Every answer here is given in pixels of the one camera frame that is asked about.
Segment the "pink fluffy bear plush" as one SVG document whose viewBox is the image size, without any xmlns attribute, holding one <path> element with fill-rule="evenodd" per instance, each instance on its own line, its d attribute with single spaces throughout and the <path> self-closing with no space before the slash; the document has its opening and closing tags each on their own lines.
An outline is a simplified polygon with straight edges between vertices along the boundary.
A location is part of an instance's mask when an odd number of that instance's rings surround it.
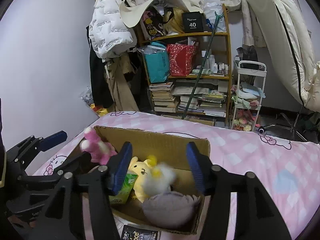
<svg viewBox="0 0 320 240">
<path fill-rule="evenodd" d="M 106 165 L 112 156 L 117 155 L 112 144 L 102 141 L 95 129 L 91 127 L 84 130 L 84 140 L 80 142 L 80 149 L 91 155 L 92 163 L 100 165 Z"/>
</svg>

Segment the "black printed packet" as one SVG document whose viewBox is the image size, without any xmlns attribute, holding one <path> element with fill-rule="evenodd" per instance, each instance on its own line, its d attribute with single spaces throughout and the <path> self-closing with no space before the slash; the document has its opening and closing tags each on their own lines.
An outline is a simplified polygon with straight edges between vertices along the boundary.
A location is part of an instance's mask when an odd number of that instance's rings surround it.
<svg viewBox="0 0 320 240">
<path fill-rule="evenodd" d="M 121 240 L 158 240 L 160 232 L 124 225 L 121 233 Z"/>
</svg>

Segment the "yellow round plush toy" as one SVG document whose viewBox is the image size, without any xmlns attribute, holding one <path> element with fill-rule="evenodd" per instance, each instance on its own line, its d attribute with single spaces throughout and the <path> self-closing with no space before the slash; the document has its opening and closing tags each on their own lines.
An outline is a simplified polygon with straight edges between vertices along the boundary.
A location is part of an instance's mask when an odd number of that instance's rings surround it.
<svg viewBox="0 0 320 240">
<path fill-rule="evenodd" d="M 154 155 L 150 155 L 144 161 L 139 161 L 138 157 L 133 157 L 129 164 L 129 171 L 134 172 L 138 177 L 133 186 L 136 198 L 143 203 L 148 195 L 144 192 L 144 181 L 151 172 L 151 170 L 157 165 L 157 158 Z"/>
</svg>

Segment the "white-haired purple plush doll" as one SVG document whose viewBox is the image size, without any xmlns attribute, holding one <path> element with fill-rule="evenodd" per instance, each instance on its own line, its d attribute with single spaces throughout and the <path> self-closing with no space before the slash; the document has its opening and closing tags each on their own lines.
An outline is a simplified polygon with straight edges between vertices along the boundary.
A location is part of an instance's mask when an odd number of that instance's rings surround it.
<svg viewBox="0 0 320 240">
<path fill-rule="evenodd" d="M 160 228 L 175 229 L 194 215 L 201 197 L 171 191 L 152 196 L 142 203 L 147 220 Z"/>
</svg>

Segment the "pink Hello Kitty bedsheet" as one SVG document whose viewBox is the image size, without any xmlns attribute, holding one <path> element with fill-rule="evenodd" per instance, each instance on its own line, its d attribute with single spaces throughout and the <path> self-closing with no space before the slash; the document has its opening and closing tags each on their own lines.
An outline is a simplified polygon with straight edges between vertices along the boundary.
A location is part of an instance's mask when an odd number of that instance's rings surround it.
<svg viewBox="0 0 320 240">
<path fill-rule="evenodd" d="M 110 113 L 91 124 L 208 139 L 210 159 L 229 172 L 254 172 L 280 211 L 292 239 L 319 207 L 319 145 L 240 132 L 142 112 Z"/>
</svg>

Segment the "beige trench coat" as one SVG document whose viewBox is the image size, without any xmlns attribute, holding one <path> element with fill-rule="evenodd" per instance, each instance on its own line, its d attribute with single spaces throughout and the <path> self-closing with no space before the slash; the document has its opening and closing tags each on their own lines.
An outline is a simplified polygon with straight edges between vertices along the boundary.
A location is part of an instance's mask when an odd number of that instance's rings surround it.
<svg viewBox="0 0 320 240">
<path fill-rule="evenodd" d="M 139 111 L 131 89 L 124 74 L 135 72 L 131 66 L 128 53 L 110 58 L 105 64 L 106 81 L 111 93 L 113 111 Z"/>
</svg>

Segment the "stack of books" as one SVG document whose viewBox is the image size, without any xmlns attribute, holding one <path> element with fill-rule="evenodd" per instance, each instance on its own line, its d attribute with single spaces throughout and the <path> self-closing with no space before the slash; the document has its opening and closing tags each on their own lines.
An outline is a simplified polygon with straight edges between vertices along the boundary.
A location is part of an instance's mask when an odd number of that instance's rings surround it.
<svg viewBox="0 0 320 240">
<path fill-rule="evenodd" d="M 176 113 L 179 100 L 173 94 L 174 88 L 173 82 L 153 83 L 149 86 L 154 111 Z"/>
</svg>

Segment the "white rolling cart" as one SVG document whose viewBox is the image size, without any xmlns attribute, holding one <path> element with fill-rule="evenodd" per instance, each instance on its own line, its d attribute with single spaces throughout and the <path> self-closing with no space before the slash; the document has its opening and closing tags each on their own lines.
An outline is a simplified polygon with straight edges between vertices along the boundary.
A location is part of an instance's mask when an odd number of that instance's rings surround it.
<svg viewBox="0 0 320 240">
<path fill-rule="evenodd" d="M 261 62 L 241 60 L 236 73 L 231 129 L 253 132 L 259 127 L 257 120 L 265 98 L 267 67 Z"/>
</svg>

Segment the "green long pole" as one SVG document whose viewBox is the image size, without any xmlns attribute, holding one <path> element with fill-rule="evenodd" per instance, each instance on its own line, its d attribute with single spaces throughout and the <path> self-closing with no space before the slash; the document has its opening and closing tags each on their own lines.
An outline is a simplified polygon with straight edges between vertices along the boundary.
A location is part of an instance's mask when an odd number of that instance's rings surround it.
<svg viewBox="0 0 320 240">
<path fill-rule="evenodd" d="M 187 102 L 187 105 L 185 107 L 185 110 L 183 112 L 183 115 L 182 115 L 182 120 L 185 119 L 186 115 L 187 115 L 187 111 L 189 109 L 189 106 L 191 104 L 191 101 L 194 97 L 194 94 L 195 94 L 195 90 L 197 89 L 197 85 L 199 83 L 199 80 L 200 80 L 200 77 L 202 76 L 202 72 L 203 72 L 203 69 L 204 69 L 204 65 L 206 64 L 207 62 L 207 59 L 208 59 L 208 55 L 209 55 L 209 51 L 211 49 L 211 46 L 212 46 L 212 42 L 213 42 L 213 38 L 216 34 L 216 30 L 217 30 L 217 26 L 219 25 L 219 22 L 220 20 L 224 17 L 224 13 L 218 15 L 216 12 L 215 12 L 215 22 L 214 22 L 214 25 L 212 27 L 212 34 L 209 38 L 209 41 L 208 41 L 208 45 L 207 45 L 207 48 L 206 48 L 206 52 L 205 52 L 205 55 L 204 55 L 204 58 L 202 60 L 202 63 L 201 63 L 201 66 L 200 66 L 200 69 L 199 69 L 199 72 L 198 72 L 198 75 L 197 75 L 197 78 L 196 78 L 196 81 L 195 81 L 195 84 L 193 86 L 193 89 L 191 91 L 191 94 L 189 96 L 189 100 Z"/>
</svg>

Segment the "teal shopping bag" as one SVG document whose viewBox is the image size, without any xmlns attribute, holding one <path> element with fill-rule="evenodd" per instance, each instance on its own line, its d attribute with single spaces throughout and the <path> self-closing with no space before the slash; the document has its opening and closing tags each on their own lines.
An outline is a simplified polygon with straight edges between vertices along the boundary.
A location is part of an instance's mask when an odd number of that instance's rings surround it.
<svg viewBox="0 0 320 240">
<path fill-rule="evenodd" d="M 164 83 L 170 75 L 169 55 L 165 45 L 151 42 L 143 47 L 150 83 Z"/>
</svg>

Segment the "white puffer jacket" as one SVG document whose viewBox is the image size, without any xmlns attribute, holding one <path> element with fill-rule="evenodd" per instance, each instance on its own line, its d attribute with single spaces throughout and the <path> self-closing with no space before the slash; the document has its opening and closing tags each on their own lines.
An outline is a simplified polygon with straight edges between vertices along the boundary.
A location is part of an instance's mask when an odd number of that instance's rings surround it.
<svg viewBox="0 0 320 240">
<path fill-rule="evenodd" d="M 137 44 L 133 29 L 127 27 L 119 11 L 122 0 L 95 0 L 88 37 L 96 55 L 105 60 L 119 57 Z"/>
</svg>

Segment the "wooden bookshelf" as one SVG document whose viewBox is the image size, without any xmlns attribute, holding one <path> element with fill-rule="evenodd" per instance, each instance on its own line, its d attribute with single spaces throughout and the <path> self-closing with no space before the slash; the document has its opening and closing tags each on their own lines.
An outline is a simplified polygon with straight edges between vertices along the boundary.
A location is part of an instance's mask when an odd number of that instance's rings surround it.
<svg viewBox="0 0 320 240">
<path fill-rule="evenodd" d="M 228 9 L 226 8 L 225 4 L 222 4 L 222 9 L 223 9 L 223 18 L 225 20 L 225 24 L 226 24 L 226 32 L 216 32 L 215 33 L 215 36 L 213 38 L 213 41 L 212 41 L 212 46 L 214 48 L 217 47 L 217 45 L 213 45 L 213 42 L 214 39 L 216 37 L 224 37 L 225 38 L 225 42 L 224 43 L 219 43 L 218 44 L 224 44 L 225 45 L 225 50 L 212 50 L 212 53 L 213 55 L 215 56 L 215 59 L 217 61 L 217 64 L 219 66 L 220 63 L 224 63 L 225 66 L 228 65 L 229 66 L 229 70 L 228 70 L 228 74 L 225 74 L 224 76 L 222 75 L 217 75 L 217 74 L 213 74 L 213 75 L 201 75 L 200 76 L 200 79 L 201 80 L 222 80 L 222 81 L 228 81 L 228 87 L 227 87 L 227 92 L 224 92 L 226 94 L 226 99 L 225 99 L 225 103 L 223 104 L 225 106 L 225 115 L 224 115 L 224 118 L 225 118 L 225 125 L 227 124 L 231 124 L 231 121 L 230 121 L 230 112 L 231 112 L 231 86 L 232 86 L 232 62 L 231 62 L 231 59 L 232 59 L 232 52 L 231 52 L 231 36 L 230 36 L 230 31 L 229 31 L 229 21 L 228 21 Z M 181 40 L 182 38 L 185 38 L 185 37 L 201 37 L 203 38 L 204 40 L 204 37 L 209 37 L 209 40 L 210 40 L 210 37 L 211 37 L 212 33 L 211 32 L 201 32 L 201 33 L 185 33 L 185 34 L 177 34 L 177 35 L 171 35 L 171 36 L 164 36 L 164 37 L 159 37 L 159 38 L 155 38 L 153 39 L 152 41 L 153 42 L 162 42 L 162 41 L 165 41 L 165 42 L 169 42 L 169 41 L 173 41 L 173 40 Z M 139 41 L 139 44 L 141 45 L 148 45 L 150 44 L 152 41 Z M 150 77 L 149 77 L 149 72 L 148 72 L 148 67 L 147 67 L 147 64 L 146 64 L 146 60 L 145 60 L 145 57 L 142 56 L 142 59 L 143 59 L 143 63 L 144 63 L 144 68 L 145 68 L 145 73 L 146 73 L 146 78 L 147 78 L 147 82 L 148 82 L 148 86 L 151 85 L 151 82 L 150 82 Z M 196 80 L 197 76 L 196 75 L 193 75 L 193 74 L 189 74 L 187 76 L 169 76 L 168 77 L 168 80 L 169 81 L 176 81 L 176 80 L 179 80 L 179 79 L 184 79 L 184 80 Z M 155 105 L 154 105 L 154 100 L 153 100 L 153 94 L 151 92 L 151 90 L 148 88 L 148 97 L 149 97 L 149 101 L 150 101 L 150 104 L 151 104 L 151 109 L 152 109 L 152 112 L 159 115 L 159 114 L 162 114 L 162 113 L 169 113 L 169 112 L 164 112 L 164 111 L 157 111 L 155 110 Z M 185 116 L 187 115 L 199 115 L 199 116 L 211 116 L 213 118 L 222 118 L 222 117 L 219 117 L 217 115 L 213 115 L 213 114 L 210 114 L 210 113 L 196 113 L 196 112 L 192 112 L 191 110 L 186 112 Z"/>
</svg>

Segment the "red gift bag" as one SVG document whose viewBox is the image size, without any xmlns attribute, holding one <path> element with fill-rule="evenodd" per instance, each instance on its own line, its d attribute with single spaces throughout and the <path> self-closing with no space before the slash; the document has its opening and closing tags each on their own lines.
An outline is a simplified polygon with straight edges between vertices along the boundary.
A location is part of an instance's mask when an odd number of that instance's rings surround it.
<svg viewBox="0 0 320 240">
<path fill-rule="evenodd" d="M 174 77 L 184 77 L 191 73 L 193 68 L 193 58 L 197 52 L 196 45 L 168 44 L 170 75 Z"/>
</svg>

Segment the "cream sheet over shelf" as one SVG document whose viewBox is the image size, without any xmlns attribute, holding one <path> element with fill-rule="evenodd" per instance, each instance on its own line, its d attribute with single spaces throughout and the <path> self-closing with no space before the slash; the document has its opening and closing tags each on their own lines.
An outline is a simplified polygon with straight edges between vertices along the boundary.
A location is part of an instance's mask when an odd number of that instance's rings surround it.
<svg viewBox="0 0 320 240">
<path fill-rule="evenodd" d="M 156 0 L 147 0 L 143 4 L 127 7 L 126 0 L 123 0 L 119 5 L 119 12 L 123 23 L 128 28 L 133 28 L 136 26 L 140 19 L 142 18 L 146 9 L 151 6 Z M 182 9 L 184 12 L 189 12 L 190 7 L 187 6 L 184 0 L 162 0 L 165 5 L 172 5 L 173 7 L 178 7 Z"/>
</svg>

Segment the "black box marked 40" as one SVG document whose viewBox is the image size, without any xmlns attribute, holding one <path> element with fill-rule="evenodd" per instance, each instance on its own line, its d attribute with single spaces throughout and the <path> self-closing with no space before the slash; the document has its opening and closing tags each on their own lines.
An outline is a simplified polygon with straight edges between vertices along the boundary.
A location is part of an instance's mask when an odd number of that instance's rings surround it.
<svg viewBox="0 0 320 240">
<path fill-rule="evenodd" d="M 202 15 L 199 11 L 184 12 L 182 21 L 185 33 L 200 33 L 203 32 Z"/>
</svg>

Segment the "cream padded recliner chair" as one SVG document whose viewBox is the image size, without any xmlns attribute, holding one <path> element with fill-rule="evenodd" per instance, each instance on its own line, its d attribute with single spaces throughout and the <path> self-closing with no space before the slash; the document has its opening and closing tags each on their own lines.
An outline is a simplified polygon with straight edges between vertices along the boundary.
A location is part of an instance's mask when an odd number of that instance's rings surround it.
<svg viewBox="0 0 320 240">
<path fill-rule="evenodd" d="M 319 111 L 319 64 L 296 0 L 247 0 L 282 85 L 305 108 Z"/>
</svg>

